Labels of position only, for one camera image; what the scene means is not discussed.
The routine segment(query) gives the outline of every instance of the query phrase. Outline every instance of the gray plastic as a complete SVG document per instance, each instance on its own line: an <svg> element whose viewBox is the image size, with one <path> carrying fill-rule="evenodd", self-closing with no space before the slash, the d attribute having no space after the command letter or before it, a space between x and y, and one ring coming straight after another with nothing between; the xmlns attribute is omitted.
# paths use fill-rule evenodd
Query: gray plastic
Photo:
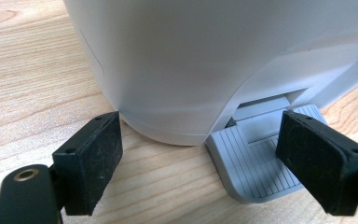
<svg viewBox="0 0 358 224"><path fill-rule="evenodd" d="M295 111L326 123L315 105L301 106ZM217 171L227 193L237 201L265 203L303 188L275 156L278 132L248 143L243 127L238 124L208 137L207 145Z"/></svg>

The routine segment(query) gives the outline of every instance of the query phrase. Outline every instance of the wood grain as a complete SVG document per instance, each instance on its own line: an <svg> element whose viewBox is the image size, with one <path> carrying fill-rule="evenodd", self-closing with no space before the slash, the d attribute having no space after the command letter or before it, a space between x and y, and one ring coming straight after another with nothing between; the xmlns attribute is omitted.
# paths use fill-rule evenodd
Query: wood grain
<svg viewBox="0 0 358 224"><path fill-rule="evenodd" d="M92 77L62 1L0 1L0 183L112 111ZM358 141L358 88L323 110ZM124 157L93 217L66 223L358 223L326 215L301 190L262 204L232 200L205 148L148 139L122 124Z"/></svg>

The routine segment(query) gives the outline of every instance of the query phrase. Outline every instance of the foot pedal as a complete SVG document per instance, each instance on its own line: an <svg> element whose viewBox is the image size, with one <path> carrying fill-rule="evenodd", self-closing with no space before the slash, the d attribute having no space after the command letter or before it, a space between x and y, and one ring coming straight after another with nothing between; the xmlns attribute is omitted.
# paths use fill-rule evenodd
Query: foot pedal
<svg viewBox="0 0 358 224"><path fill-rule="evenodd" d="M283 110L239 120L207 139L227 193L241 203L265 203L304 188L275 154ZM326 123L315 105L294 111Z"/></svg>

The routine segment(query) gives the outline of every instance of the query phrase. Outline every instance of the wooden table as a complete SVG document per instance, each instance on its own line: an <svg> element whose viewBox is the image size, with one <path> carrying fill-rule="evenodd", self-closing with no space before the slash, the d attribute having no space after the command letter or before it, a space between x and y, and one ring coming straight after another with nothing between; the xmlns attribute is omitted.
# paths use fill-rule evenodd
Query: wooden table
<svg viewBox="0 0 358 224"><path fill-rule="evenodd" d="M0 1L0 183L51 153L89 119L112 111L61 0ZM358 141L358 88L323 109ZM124 122L124 157L93 217L66 223L358 223L326 215L306 190L261 204L231 199L205 146L148 139Z"/></svg>

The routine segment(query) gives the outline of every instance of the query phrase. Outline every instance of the gray pedal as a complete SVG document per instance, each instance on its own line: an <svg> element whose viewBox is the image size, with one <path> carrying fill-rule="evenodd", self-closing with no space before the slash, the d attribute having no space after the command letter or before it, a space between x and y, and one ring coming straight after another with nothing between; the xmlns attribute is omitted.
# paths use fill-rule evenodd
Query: gray pedal
<svg viewBox="0 0 358 224"><path fill-rule="evenodd" d="M315 105L301 106L294 111L325 123ZM271 112L272 117L276 117L274 113L277 111ZM265 203L304 188L275 155L279 127L278 130L268 128L266 133L275 133L269 137L261 134L263 138L255 140L252 136L255 141L248 142L245 135L252 132L249 130L252 126L247 124L249 122L240 121L236 126L212 133L207 139L227 193L241 203Z"/></svg>

